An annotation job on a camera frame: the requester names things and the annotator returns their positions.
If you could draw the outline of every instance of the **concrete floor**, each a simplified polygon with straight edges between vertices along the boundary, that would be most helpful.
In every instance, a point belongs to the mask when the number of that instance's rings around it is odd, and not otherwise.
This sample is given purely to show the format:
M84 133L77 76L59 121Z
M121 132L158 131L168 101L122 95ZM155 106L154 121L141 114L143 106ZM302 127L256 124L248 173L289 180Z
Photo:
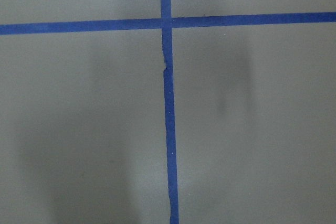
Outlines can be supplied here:
M0 24L160 0L0 0ZM174 17L333 0L172 0ZM336 24L173 30L180 223L336 221ZM169 223L160 30L0 36L0 222Z

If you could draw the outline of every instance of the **vertical blue tape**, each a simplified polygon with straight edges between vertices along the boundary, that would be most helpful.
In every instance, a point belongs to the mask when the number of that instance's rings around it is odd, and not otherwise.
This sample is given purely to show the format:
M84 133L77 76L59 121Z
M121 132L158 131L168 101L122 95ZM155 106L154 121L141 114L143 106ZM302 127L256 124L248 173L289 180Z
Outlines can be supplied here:
M166 121L168 194L170 200L170 224L179 224L177 188L177 162L175 137L173 45L171 0L161 0L162 51L166 68L163 72L164 105Z

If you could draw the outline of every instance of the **painter's tape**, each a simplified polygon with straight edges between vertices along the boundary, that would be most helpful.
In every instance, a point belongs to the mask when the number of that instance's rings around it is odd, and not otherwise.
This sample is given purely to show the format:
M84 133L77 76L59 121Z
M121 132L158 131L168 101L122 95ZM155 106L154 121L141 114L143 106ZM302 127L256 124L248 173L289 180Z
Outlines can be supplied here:
M152 18L0 25L0 35L156 29L161 28L161 22Z
M287 13L173 18L173 28L336 22L333 13Z
M162 51L166 68L163 72L164 106L167 144L168 195L170 200L170 224L179 224L175 138L175 108L173 80L173 45L172 45L172 10L171 0L161 0Z

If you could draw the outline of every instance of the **gray floor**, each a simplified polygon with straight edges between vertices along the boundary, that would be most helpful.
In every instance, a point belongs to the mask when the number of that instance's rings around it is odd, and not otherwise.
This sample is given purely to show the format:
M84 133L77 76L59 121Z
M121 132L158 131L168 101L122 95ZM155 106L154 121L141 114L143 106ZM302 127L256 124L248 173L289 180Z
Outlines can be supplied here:
M160 0L0 0L0 24ZM172 0L173 16L335 11ZM336 221L336 24L173 30L180 223ZM0 37L0 222L169 222L160 30Z

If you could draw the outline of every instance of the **horizontal blue tape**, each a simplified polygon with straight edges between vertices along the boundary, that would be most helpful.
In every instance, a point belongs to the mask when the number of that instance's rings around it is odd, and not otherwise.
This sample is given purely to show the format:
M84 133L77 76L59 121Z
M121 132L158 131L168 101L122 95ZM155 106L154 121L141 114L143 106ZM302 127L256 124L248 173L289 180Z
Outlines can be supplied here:
M336 22L333 13L287 13L173 18L173 28Z
M0 35L156 29L161 28L161 22L152 18L0 25Z
M187 28L187 27L209 27L209 26L271 25L271 24L322 23L322 22L336 22L336 12L12 24L12 25L0 25L0 35L158 29L165 27L166 23L171 24L172 28Z

